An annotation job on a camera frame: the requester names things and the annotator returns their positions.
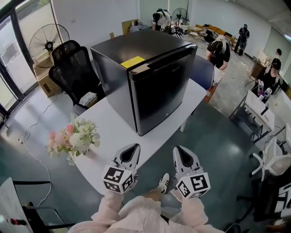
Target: pink sleeve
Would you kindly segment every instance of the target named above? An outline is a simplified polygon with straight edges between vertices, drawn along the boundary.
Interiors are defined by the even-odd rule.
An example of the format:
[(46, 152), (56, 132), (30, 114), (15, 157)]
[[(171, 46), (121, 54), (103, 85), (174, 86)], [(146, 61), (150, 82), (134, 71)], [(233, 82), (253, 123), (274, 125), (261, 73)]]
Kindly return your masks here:
[(204, 205), (198, 198), (183, 199), (182, 212), (184, 223), (194, 228), (198, 233), (222, 233), (211, 225), (205, 225), (208, 217), (204, 212)]
[(78, 223), (69, 230), (69, 233), (105, 232), (112, 224), (120, 221), (118, 212), (122, 200), (122, 194), (107, 191), (101, 200), (99, 211), (92, 216), (93, 221)]

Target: fridge door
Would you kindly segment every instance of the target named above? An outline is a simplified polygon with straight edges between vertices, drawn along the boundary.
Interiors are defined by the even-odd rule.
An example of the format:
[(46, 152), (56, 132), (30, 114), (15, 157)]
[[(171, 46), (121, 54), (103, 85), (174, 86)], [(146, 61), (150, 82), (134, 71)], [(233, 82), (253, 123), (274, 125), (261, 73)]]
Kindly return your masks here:
[(197, 47), (183, 48), (129, 72), (137, 132), (144, 135), (181, 103)]

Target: yellow sticky note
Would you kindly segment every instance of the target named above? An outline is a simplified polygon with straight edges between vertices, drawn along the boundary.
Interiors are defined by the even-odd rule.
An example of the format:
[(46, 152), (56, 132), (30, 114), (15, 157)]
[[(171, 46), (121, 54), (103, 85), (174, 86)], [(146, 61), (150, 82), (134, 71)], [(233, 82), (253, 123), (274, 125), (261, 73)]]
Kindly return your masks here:
[(131, 58), (130, 60), (122, 62), (121, 65), (124, 66), (125, 68), (129, 68), (129, 67), (134, 66), (142, 61), (144, 61), (143, 58), (141, 58), (140, 56), (136, 56), (134, 58)]

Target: pink flower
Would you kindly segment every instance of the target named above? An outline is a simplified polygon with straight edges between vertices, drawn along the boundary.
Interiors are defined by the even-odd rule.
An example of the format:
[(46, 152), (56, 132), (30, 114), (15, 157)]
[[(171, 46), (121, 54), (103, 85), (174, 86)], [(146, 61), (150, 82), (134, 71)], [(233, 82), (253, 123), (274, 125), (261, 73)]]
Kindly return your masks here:
[(54, 142), (54, 139), (49, 139), (49, 146), (50, 147), (54, 147), (54, 145), (55, 145), (55, 142)]
[(66, 144), (66, 141), (69, 139), (65, 131), (58, 131), (55, 134), (55, 142), (58, 144), (58, 146), (63, 146)]
[(74, 125), (69, 124), (69, 125), (67, 125), (67, 126), (65, 127), (65, 129), (66, 129), (68, 132), (73, 133), (75, 127), (74, 127)]
[(53, 131), (50, 131), (49, 139), (54, 139), (54, 137), (55, 137), (55, 133)]

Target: ceiling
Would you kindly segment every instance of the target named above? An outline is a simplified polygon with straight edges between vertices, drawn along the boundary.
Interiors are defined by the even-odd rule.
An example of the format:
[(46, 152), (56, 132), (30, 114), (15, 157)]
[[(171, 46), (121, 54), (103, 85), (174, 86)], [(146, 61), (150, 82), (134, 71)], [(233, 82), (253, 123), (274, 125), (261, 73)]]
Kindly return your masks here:
[(291, 0), (229, 1), (235, 2), (265, 19), (282, 35), (291, 35)]

